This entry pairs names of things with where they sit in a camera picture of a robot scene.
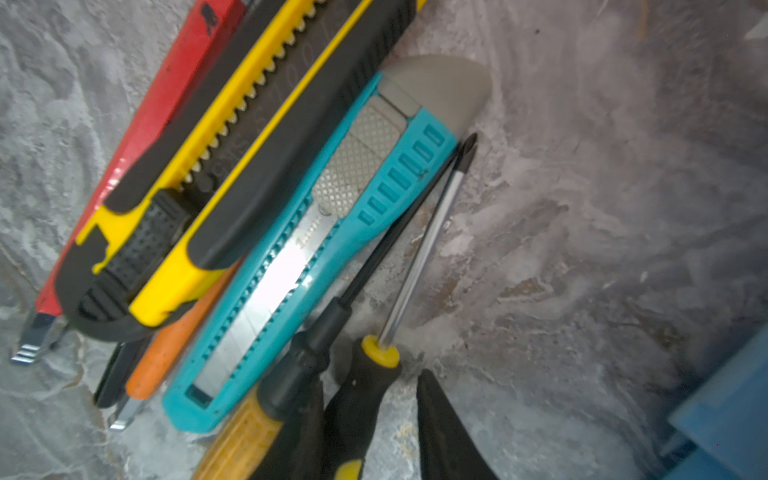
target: silver blade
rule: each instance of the silver blade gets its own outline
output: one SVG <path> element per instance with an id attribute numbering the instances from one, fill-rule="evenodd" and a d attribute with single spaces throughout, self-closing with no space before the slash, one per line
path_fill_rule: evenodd
<path id="1" fill-rule="evenodd" d="M 194 385 L 211 398 L 232 375 L 264 325 L 285 296 L 296 287 L 301 273 L 330 233 L 338 218 L 322 214 L 313 202 L 283 249 L 266 269 L 256 289 L 237 314 L 216 349 L 197 374 Z"/>

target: black mark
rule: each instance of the black mark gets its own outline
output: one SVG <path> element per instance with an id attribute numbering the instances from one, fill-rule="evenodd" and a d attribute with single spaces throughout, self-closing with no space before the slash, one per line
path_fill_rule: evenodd
<path id="1" fill-rule="evenodd" d="M 203 16 L 203 20 L 205 21 L 206 33 L 209 37 L 213 36 L 214 28 L 219 25 L 219 17 L 216 15 L 216 12 L 214 12 L 214 9 L 208 5 L 208 2 L 204 2 L 203 6 L 200 7 L 200 14 Z"/>

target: gray end cap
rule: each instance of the gray end cap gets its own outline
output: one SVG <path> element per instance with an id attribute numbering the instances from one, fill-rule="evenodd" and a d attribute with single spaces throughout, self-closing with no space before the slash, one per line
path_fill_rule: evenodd
<path id="1" fill-rule="evenodd" d="M 466 58 L 448 55 L 405 58 L 383 69 L 382 74 L 380 95 L 398 109 L 410 103 L 403 96 L 407 95 L 435 115 L 456 138 L 464 135 L 491 96 L 488 70 Z"/>

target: yellow plastic body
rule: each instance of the yellow plastic body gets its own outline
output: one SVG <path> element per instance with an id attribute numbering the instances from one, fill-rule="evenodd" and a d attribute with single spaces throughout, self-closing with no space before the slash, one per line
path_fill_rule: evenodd
<path id="1" fill-rule="evenodd" d="M 248 152 L 243 155 L 206 207 L 134 298 L 129 310 L 140 323 L 150 327 L 159 326 L 180 304 L 199 299 L 221 276 L 223 270 L 202 270 L 192 263 L 187 255 L 187 245 L 190 238 L 197 232 L 197 229 L 218 204 L 221 197 L 227 193 L 240 172 L 248 165 L 250 159 L 261 148 L 264 141 L 293 106 L 306 86 L 315 78 L 318 70 L 336 50 L 339 43 L 346 37 L 372 1 L 362 0 L 360 2 L 357 9 L 350 15 L 314 65 L 252 143 Z M 293 36 L 293 29 L 303 22 L 304 14 L 314 8 L 313 5 L 313 0 L 287 0 L 285 2 L 138 207 L 127 214 L 116 214 L 103 206 L 96 211 L 76 240 L 78 244 L 82 245 L 95 227 L 99 227 L 106 237 L 108 241 L 106 256 L 103 262 L 94 266 L 94 273 L 98 273 L 124 245 L 144 215 L 155 193 L 161 188 L 179 187 L 184 176 L 187 175 L 217 132 L 225 125 L 226 120 L 237 105 L 253 87 L 265 68 L 272 63 L 273 57 L 283 47 L 283 43 Z"/>
<path id="2" fill-rule="evenodd" d="M 336 470 L 333 480 L 357 480 L 361 471 L 362 460 L 350 460 Z"/>
<path id="3" fill-rule="evenodd" d="M 256 389 L 251 389 L 206 452 L 192 480 L 247 480 L 282 427 L 282 422 L 262 411 Z"/>
<path id="4" fill-rule="evenodd" d="M 362 339 L 362 350 L 371 360 L 385 368 L 394 369 L 400 364 L 400 352 L 391 345 L 386 350 L 380 349 L 376 335 Z"/>

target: teal utility knife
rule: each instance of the teal utility knife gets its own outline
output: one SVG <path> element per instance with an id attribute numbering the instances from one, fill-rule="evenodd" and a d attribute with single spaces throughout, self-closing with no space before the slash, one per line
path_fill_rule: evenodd
<path id="1" fill-rule="evenodd" d="M 488 99 L 464 58 L 383 69 L 244 260 L 165 394 L 172 423 L 209 432 L 280 354 L 349 260 L 416 199 Z"/>

